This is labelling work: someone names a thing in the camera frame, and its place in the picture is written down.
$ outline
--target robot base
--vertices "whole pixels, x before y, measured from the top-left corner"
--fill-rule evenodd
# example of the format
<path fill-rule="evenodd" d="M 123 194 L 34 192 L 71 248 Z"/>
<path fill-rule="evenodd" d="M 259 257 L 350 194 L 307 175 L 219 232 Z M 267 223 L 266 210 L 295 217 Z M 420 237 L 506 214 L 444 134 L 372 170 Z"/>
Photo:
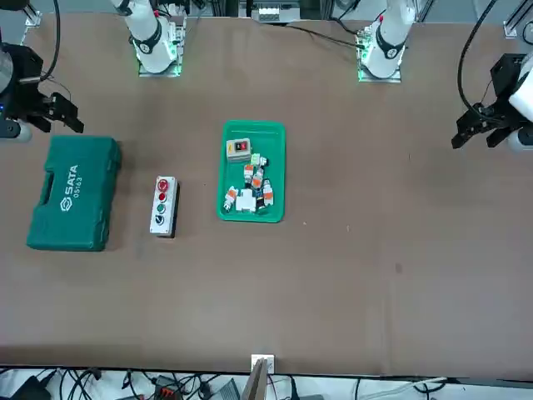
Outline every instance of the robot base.
<path fill-rule="evenodd" d="M 172 45 L 171 50 L 173 52 L 179 51 L 179 45 Z M 178 55 L 176 61 L 173 61 L 168 68 L 160 73 L 151 73 L 148 72 L 141 63 L 139 63 L 139 77 L 141 78 L 153 78 L 153 77 L 167 77 L 167 78 L 177 78 L 182 75 L 183 68 L 183 55 Z"/>
<path fill-rule="evenodd" d="M 365 27 L 364 29 L 357 31 L 356 43 L 362 44 L 365 48 L 369 48 L 372 45 L 372 33 L 370 27 Z M 359 82 L 388 82 L 388 83 L 401 83 L 401 73 L 400 65 L 401 59 L 398 63 L 398 68 L 396 72 L 388 78 L 382 79 L 380 77 L 375 77 L 368 71 L 368 69 L 363 65 L 363 58 L 366 56 L 366 50 L 358 48 L 356 50 L 356 59 L 357 59 L 357 80 Z"/>
<path fill-rule="evenodd" d="M 139 62 L 139 77 L 141 78 L 154 78 L 154 77 L 166 77 L 177 78 L 182 75 L 183 69 L 183 48 L 185 47 L 185 33 L 187 31 L 187 18 L 182 17 L 181 21 L 179 17 L 173 18 L 173 22 L 176 24 L 175 35 L 172 35 L 176 40 L 170 44 L 170 52 L 177 54 L 176 61 L 173 61 L 167 69 L 163 72 L 153 73 L 148 72 L 143 65 Z"/>

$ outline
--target sata logo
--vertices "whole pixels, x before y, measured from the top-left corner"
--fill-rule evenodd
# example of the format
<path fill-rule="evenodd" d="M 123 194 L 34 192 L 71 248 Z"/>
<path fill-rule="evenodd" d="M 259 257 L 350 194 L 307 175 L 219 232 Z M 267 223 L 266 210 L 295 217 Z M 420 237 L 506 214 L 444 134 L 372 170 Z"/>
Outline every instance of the sata logo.
<path fill-rule="evenodd" d="M 69 197 L 64 197 L 59 203 L 59 207 L 61 208 L 61 211 L 66 213 L 68 210 L 70 210 L 70 207 L 72 207 L 72 199 Z"/>
<path fill-rule="evenodd" d="M 82 186 L 82 179 L 77 176 L 77 165 L 72 165 L 68 171 L 67 186 L 65 187 L 65 197 L 59 203 L 61 211 L 66 213 L 72 208 L 72 198 L 80 197 L 80 187 Z"/>

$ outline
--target control box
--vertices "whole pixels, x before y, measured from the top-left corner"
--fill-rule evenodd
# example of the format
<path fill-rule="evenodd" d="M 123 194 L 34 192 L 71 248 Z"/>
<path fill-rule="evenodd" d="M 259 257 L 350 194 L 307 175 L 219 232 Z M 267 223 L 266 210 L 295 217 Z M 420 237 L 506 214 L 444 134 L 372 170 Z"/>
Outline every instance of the control box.
<path fill-rule="evenodd" d="M 179 187 L 174 177 L 157 177 L 150 217 L 151 234 L 161 238 L 174 238 Z"/>
<path fill-rule="evenodd" d="M 249 161 L 252 157 L 250 139 L 232 139 L 226 142 L 227 161 Z"/>

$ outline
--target metal stand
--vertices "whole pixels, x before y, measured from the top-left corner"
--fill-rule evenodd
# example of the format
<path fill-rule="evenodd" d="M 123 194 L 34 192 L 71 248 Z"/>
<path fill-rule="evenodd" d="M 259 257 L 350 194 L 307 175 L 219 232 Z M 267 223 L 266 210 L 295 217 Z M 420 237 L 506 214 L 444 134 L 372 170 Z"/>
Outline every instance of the metal stand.
<path fill-rule="evenodd" d="M 533 0 L 522 0 L 515 11 L 503 22 L 503 30 L 508 39 L 517 37 L 516 28 L 527 18 L 533 9 Z"/>
<path fill-rule="evenodd" d="M 27 7 L 23 9 L 26 14 L 26 26 L 28 28 L 36 28 L 41 25 L 42 13 L 35 9 L 35 7 L 28 3 Z"/>

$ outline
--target red button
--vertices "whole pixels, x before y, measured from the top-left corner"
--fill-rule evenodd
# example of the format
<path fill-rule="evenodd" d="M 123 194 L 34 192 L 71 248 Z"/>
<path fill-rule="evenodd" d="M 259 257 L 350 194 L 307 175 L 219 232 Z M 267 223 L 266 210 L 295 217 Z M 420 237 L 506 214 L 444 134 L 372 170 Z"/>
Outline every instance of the red button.
<path fill-rule="evenodd" d="M 166 179 L 162 179 L 157 183 L 157 188 L 160 192 L 166 192 L 168 189 L 168 181 Z"/>

